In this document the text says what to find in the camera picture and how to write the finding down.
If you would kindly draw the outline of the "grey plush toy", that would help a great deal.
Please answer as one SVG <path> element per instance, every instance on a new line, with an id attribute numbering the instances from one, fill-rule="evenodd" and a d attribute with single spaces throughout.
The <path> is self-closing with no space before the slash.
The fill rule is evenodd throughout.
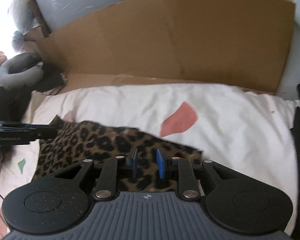
<path id="1" fill-rule="evenodd" d="M 33 53 L 22 53 L 8 59 L 0 51 L 0 87 L 13 90 L 31 87 L 44 76 L 43 61 Z"/>

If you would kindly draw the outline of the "black garment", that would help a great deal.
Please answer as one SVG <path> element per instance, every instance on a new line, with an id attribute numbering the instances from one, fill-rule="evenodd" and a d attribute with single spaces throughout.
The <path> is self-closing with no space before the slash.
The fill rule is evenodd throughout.
<path id="1" fill-rule="evenodd" d="M 15 90 L 0 87 L 0 121 L 20 122 L 29 106 L 33 91 L 53 93 L 65 85 L 64 72 L 51 64 L 43 65 L 43 78 L 36 84 Z"/>

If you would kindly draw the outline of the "brown cardboard sheet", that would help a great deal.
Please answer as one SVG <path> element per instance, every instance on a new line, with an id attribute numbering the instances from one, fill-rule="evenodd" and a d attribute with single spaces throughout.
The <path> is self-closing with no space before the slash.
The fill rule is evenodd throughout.
<path id="1" fill-rule="evenodd" d="M 39 39 L 45 62 L 107 83 L 222 83 L 275 93 L 294 30 L 290 0 L 125 0 Z"/>

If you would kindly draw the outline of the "white patterned bed sheet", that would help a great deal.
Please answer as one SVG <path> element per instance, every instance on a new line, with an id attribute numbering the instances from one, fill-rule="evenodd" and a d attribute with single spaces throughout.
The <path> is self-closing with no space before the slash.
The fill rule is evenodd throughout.
<path id="1" fill-rule="evenodd" d="M 290 129 L 297 101 L 217 84 L 106 86 L 54 96 L 34 92 L 24 120 L 47 124 L 56 115 L 107 126 L 137 127 L 192 146 L 238 172 L 298 198 Z"/>

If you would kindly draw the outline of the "leopard print garment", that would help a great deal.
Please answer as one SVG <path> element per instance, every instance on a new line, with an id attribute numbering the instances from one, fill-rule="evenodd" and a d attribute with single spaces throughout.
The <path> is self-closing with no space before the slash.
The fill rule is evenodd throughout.
<path id="1" fill-rule="evenodd" d="M 111 127 L 98 122 L 69 122 L 55 116 L 50 126 L 57 130 L 54 139 L 40 140 L 39 155 L 33 180 L 42 178 L 61 168 L 83 159 L 104 163 L 117 155 L 127 156 L 132 148 L 138 150 L 140 170 L 137 178 L 123 178 L 121 191 L 173 191 L 176 182 L 161 180 L 157 168 L 157 149 L 162 148 L 170 157 L 189 159 L 200 164 L 202 151 L 196 148 L 166 141 L 134 127 Z"/>

